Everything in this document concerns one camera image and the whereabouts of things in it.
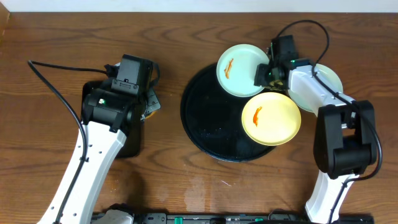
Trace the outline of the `orange green sponge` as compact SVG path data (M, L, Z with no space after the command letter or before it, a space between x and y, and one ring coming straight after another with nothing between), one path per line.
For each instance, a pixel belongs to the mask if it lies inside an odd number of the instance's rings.
M147 115L145 116L145 119L149 119L149 118L150 118L151 116L153 116L155 113L156 113L156 111L153 111L152 113L147 114Z

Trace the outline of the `light blue plate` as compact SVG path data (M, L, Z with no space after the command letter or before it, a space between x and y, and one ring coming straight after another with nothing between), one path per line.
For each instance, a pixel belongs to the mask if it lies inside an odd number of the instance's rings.
M343 84L342 84L339 76L332 69L328 68L325 65L319 64L319 63L316 65L316 67L318 69L319 76L328 80L330 82L330 84L336 90L343 92ZM300 95L292 92L291 90L287 90L287 93L289 94L290 98L296 103L296 105L298 107L300 107L301 109L308 111L310 113L313 112L312 109L309 107L309 105L306 104L306 102Z
M218 60L217 80L230 95L254 96L264 89L263 86L254 84L257 66L261 63L268 64L269 58L259 47L249 44L234 45Z

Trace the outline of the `light blue plate back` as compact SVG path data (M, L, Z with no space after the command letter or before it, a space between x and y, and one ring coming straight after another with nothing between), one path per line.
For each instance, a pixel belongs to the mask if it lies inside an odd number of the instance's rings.
M261 63L268 64L269 58L259 47L249 44L234 45L218 60L217 80L230 95L254 96L264 89L263 86L254 84L257 66Z

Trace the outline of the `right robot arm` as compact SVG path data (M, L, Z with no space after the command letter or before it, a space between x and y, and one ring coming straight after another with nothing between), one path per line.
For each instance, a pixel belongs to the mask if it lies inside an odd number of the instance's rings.
M366 180L366 168L382 162L374 107L345 95L314 62L300 58L292 35L272 39L269 54L271 61L257 66L254 84L287 91L317 117L313 155L319 173L305 204L307 217L313 223L336 222L353 182Z

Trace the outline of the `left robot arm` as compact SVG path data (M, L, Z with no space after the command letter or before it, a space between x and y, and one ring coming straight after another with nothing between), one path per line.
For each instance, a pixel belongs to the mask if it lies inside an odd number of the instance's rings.
M90 223L104 180L113 161L134 157L141 147L144 121L160 109L154 87L157 63L123 55L106 65L103 81L83 85L81 113L77 114L59 91L36 69L29 67L71 112L79 128L78 139L57 192L41 223Z

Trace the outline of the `light blue plate front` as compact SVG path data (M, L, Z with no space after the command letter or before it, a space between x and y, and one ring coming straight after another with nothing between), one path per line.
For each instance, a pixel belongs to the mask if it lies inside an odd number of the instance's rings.
M339 76L332 69L328 68L325 65L319 64L319 63L316 65L316 67L318 69L319 76L328 80L330 82L330 84L336 90L343 92L343 84L342 84ZM291 90L287 90L287 93L289 94L290 98L296 103L296 105L298 107L300 107L301 109L308 111L310 113L313 112L312 109L309 107L309 105L306 104L306 102L300 95L292 92Z

